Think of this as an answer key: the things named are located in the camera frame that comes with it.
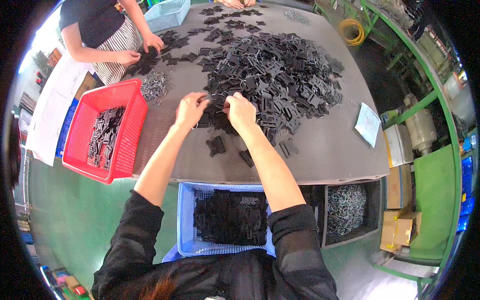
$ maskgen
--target hand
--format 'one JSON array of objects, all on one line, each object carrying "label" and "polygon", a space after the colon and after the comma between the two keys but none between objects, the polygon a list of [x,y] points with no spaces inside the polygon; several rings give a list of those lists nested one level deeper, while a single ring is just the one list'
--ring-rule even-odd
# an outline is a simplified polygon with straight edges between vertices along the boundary
[{"label": "hand", "polygon": [[116,62],[121,63],[125,67],[133,65],[140,60],[140,53],[131,50],[124,50],[117,52]]},{"label": "hand", "polygon": [[209,100],[205,99],[207,93],[190,93],[185,96],[177,108],[175,125],[182,129],[190,130],[195,127],[202,117]]},{"label": "hand", "polygon": [[148,53],[148,46],[153,46],[158,53],[160,50],[163,49],[163,41],[159,36],[154,35],[153,33],[149,33],[143,36],[144,39],[144,50]]},{"label": "hand", "polygon": [[240,3],[239,0],[221,0],[219,1],[220,3],[223,3],[223,5],[231,7],[231,8],[236,8],[236,9],[242,9],[244,8],[243,4]]},{"label": "hand", "polygon": [[253,6],[255,5],[256,1],[255,0],[245,0],[243,4],[248,7],[248,6]]},{"label": "hand", "polygon": [[228,96],[223,107],[223,112],[228,115],[230,123],[240,135],[256,125],[255,106],[239,92],[234,93],[233,96]]}]

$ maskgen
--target woman's left hand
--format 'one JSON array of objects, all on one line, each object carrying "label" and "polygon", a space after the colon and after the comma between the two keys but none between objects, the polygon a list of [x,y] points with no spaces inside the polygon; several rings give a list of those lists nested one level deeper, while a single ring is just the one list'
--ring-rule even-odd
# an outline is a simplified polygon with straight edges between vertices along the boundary
[{"label": "woman's left hand", "polygon": [[209,100],[205,99],[207,93],[190,93],[185,96],[177,108],[175,125],[190,130],[195,127],[208,105]]},{"label": "woman's left hand", "polygon": [[149,33],[143,36],[144,39],[144,50],[148,53],[148,46],[153,46],[158,53],[160,50],[163,49],[163,41],[159,36],[154,35],[153,33]]},{"label": "woman's left hand", "polygon": [[243,2],[243,5],[244,5],[245,7],[249,7],[249,6],[255,5],[255,3],[256,3],[255,0],[245,0],[245,1]]}]

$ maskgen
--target black sleeve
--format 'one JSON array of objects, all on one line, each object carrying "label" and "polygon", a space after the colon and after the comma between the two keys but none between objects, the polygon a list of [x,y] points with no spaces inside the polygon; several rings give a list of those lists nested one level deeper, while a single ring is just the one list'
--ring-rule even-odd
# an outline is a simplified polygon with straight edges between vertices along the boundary
[{"label": "black sleeve", "polygon": [[94,273],[92,294],[95,299],[103,298],[111,289],[152,268],[156,254],[154,245],[164,213],[139,193],[133,190],[131,193],[103,265]]},{"label": "black sleeve", "polygon": [[66,0],[60,8],[59,27],[62,31],[65,27],[78,22],[78,11],[74,8],[74,3],[71,0]]},{"label": "black sleeve", "polygon": [[275,245],[274,277],[286,299],[333,299],[336,284],[324,264],[312,208],[296,205],[268,217]]}]

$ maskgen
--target yellow hose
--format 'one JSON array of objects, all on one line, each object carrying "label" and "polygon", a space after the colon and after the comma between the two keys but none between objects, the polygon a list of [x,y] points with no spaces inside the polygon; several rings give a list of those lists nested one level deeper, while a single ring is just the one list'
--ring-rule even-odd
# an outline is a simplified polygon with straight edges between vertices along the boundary
[{"label": "yellow hose", "polygon": [[[354,39],[349,39],[345,36],[344,30],[348,26],[355,26],[359,30],[359,35],[354,38]],[[364,38],[365,38],[365,31],[363,31],[362,25],[354,19],[346,19],[343,20],[339,25],[338,25],[338,32],[340,33],[341,36],[343,36],[343,39],[349,44],[350,46],[358,46],[360,45]]]}]

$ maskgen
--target hair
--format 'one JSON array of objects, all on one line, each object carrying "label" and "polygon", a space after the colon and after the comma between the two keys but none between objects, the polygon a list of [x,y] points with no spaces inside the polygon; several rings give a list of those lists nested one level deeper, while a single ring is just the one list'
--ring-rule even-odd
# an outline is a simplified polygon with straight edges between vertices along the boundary
[{"label": "hair", "polygon": [[147,286],[140,293],[139,300],[169,300],[175,289],[175,283],[170,278],[161,278],[154,287]]}]

